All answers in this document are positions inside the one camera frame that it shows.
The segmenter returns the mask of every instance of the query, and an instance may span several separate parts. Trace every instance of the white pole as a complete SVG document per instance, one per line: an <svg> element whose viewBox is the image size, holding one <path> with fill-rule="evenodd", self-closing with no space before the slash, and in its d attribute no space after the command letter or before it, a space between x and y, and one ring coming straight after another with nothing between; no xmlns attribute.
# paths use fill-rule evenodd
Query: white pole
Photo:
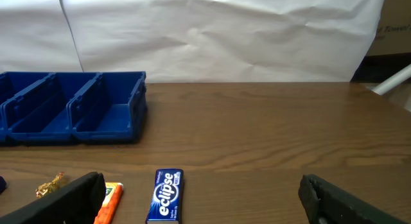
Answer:
<svg viewBox="0 0 411 224"><path fill-rule="evenodd" d="M389 90L393 89L395 86L404 82L406 79L411 77L411 64L405 67L403 70L396 73L394 76L386 79L384 82L380 83L377 87L373 88L376 94L382 95Z"/></svg>

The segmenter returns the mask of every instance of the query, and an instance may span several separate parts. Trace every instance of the orange candy package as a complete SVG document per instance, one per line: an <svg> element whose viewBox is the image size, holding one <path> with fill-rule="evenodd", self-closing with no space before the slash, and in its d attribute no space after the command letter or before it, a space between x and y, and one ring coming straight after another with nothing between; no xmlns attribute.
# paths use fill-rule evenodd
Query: orange candy package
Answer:
<svg viewBox="0 0 411 224"><path fill-rule="evenodd" d="M123 184L119 182L105 183L105 198L94 224L110 224L113 220L121 195L123 194Z"/></svg>

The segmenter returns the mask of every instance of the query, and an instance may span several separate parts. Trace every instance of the wood grain tabletop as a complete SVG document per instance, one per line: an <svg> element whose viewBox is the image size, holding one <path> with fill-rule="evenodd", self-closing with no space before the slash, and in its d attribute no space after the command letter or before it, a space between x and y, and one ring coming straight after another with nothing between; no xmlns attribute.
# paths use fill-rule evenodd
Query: wood grain tabletop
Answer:
<svg viewBox="0 0 411 224"><path fill-rule="evenodd" d="M155 170L185 172L182 219L308 223L297 190L314 173L411 222L411 114L350 83L148 84L137 144L0 147L0 216L64 171L122 182L113 224L144 223Z"/></svg>

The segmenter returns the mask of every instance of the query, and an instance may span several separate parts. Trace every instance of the white paper backdrop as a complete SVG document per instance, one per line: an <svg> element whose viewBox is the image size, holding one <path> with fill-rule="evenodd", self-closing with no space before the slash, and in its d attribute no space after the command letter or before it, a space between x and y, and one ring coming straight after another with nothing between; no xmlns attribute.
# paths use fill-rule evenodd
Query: white paper backdrop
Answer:
<svg viewBox="0 0 411 224"><path fill-rule="evenodd" d="M63 0L84 71L151 82L349 81L383 0Z"/></svg>
<svg viewBox="0 0 411 224"><path fill-rule="evenodd" d="M0 71L82 71L59 0L0 0Z"/></svg>

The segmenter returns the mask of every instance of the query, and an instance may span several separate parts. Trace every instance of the blue storage bin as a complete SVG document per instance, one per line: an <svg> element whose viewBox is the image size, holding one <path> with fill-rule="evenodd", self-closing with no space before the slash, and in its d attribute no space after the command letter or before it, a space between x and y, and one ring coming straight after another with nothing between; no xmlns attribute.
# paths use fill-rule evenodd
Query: blue storage bin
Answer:
<svg viewBox="0 0 411 224"><path fill-rule="evenodd" d="M83 141L132 141L146 110L145 72L98 73L69 103L73 135Z"/></svg>
<svg viewBox="0 0 411 224"><path fill-rule="evenodd" d="M18 141L68 141L67 103L96 73L49 73L3 103L7 134Z"/></svg>
<svg viewBox="0 0 411 224"><path fill-rule="evenodd" d="M0 74L0 104L10 99L25 87L42 79L49 73L2 73ZM0 141L6 139L6 130L3 125L3 113L0 112Z"/></svg>

